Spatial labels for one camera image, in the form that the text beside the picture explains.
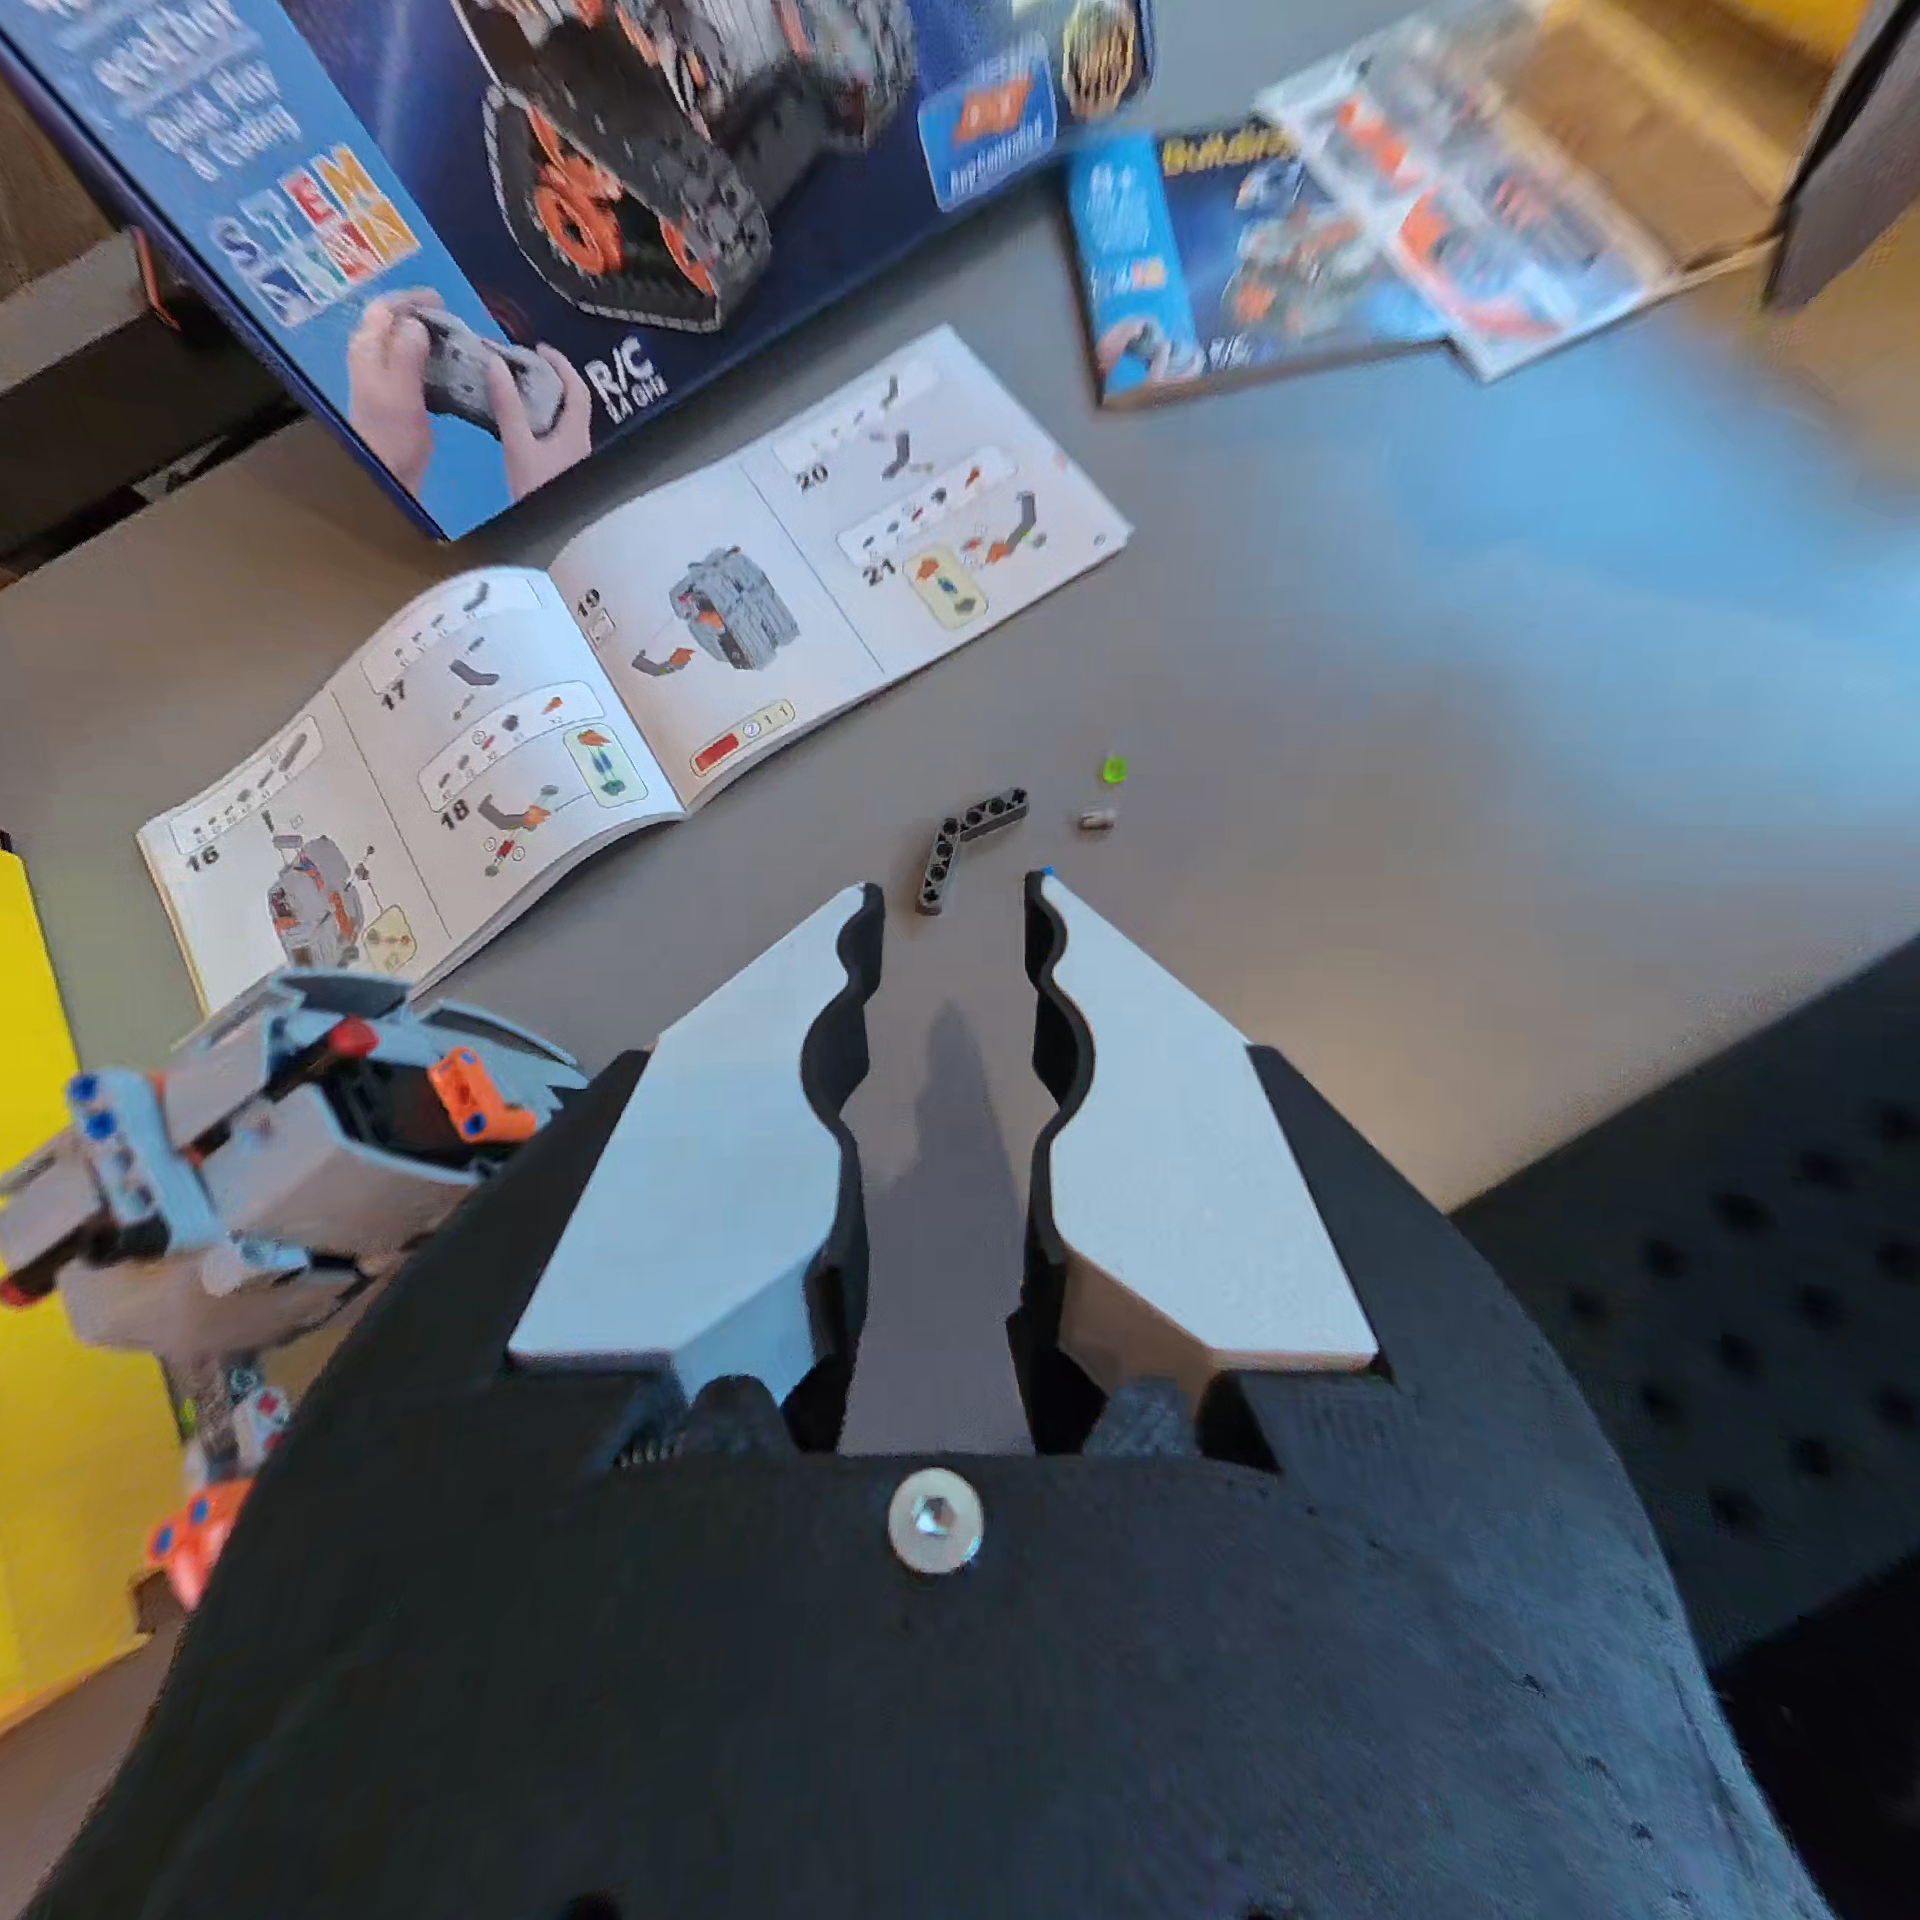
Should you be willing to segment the orange grey sticker sheet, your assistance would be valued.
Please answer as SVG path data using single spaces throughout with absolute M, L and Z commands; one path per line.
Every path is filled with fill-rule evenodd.
M 1496 379 L 1765 255 L 1807 103 L 1707 5 L 1435 5 L 1255 110 Z

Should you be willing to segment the grey orange toy robot build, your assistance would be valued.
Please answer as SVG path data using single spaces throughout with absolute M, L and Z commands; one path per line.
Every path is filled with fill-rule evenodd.
M 372 1291 L 587 1087 L 539 1036 L 347 969 L 263 975 L 157 1072 L 78 1072 L 5 1174 L 5 1304 L 145 1352 L 187 1496 L 149 1567 L 195 1612 L 294 1399 L 271 1352 Z

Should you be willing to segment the yellow box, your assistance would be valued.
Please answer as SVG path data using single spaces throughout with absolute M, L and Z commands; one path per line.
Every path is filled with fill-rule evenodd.
M 78 1067 L 27 870 L 3 852 L 3 1167 L 64 1126 Z M 3 1309 L 3 1726 L 141 1640 L 145 1542 L 181 1491 L 152 1360 L 93 1350 L 61 1304 Z

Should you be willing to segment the black perforated mat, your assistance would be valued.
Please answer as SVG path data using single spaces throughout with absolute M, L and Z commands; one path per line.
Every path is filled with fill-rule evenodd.
M 1838 1915 L 1918 1915 L 1918 942 L 1453 1222 L 1619 1452 Z

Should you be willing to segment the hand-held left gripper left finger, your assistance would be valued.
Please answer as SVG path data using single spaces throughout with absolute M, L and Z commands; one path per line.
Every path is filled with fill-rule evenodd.
M 845 1104 L 871 1067 L 884 904 L 854 881 L 667 1025 L 509 1336 L 534 1368 L 620 1363 L 844 1403 L 868 1308 Z

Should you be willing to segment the dark wooden furniture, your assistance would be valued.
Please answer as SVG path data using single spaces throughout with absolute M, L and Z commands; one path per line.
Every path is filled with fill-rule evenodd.
M 175 255 L 5 80 L 5 584 L 299 415 Z

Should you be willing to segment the grey desk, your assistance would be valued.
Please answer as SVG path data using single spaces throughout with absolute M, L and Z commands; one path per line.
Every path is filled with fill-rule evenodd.
M 1916 491 L 1751 356 L 1741 284 L 1481 389 L 1403 356 L 1102 413 L 1029 187 L 453 548 L 311 422 L 5 590 L 5 828 L 80 1056 L 198 1020 L 136 828 L 439 576 L 537 561 L 952 325 L 1125 552 L 559 881 L 447 988 L 587 1067 L 887 888 L 854 1454 L 1013 1452 L 1053 865 L 1452 1208 L 1916 929 Z M 1110 752 L 1131 761 L 1102 787 Z M 944 912 L 940 821 L 1021 783 Z M 1080 808 L 1113 807 L 1109 833 Z

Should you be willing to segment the blue toy manual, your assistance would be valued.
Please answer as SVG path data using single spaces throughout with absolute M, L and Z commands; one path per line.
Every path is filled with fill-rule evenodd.
M 1103 137 L 1063 183 L 1109 411 L 1449 347 L 1365 219 L 1256 116 Z

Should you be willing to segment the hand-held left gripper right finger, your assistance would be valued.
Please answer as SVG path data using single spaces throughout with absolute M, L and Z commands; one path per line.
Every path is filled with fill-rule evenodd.
M 1269 1095 L 1261 1048 L 1059 872 L 1029 872 L 1032 1148 L 1007 1320 L 1036 1452 L 1125 1401 L 1228 1454 L 1245 1379 L 1363 1379 L 1381 1336 Z

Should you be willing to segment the dark furniture panel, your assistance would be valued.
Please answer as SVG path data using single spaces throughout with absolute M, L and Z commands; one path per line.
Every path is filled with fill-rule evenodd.
M 1789 190 L 1763 302 L 1813 302 L 1918 197 L 1918 5 L 1867 5 L 1844 46 Z

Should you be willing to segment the blue toy robot box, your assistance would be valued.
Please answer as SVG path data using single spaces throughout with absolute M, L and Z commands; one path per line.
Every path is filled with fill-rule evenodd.
M 5 3 L 5 77 L 435 539 L 1141 99 L 1145 3 Z

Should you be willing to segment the dark bent building beam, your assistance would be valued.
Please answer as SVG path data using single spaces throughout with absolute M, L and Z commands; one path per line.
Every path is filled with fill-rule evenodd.
M 959 855 L 971 844 L 1019 825 L 1025 811 L 1029 793 L 1021 783 L 1013 783 L 944 816 L 927 845 L 913 895 L 917 912 L 926 919 L 936 919 L 944 912 Z

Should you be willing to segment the open instruction booklet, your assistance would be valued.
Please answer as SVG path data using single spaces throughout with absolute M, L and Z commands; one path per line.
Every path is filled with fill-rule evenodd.
M 395 612 L 139 849 L 206 1014 L 422 989 L 559 878 L 1113 560 L 1131 524 L 950 326 Z

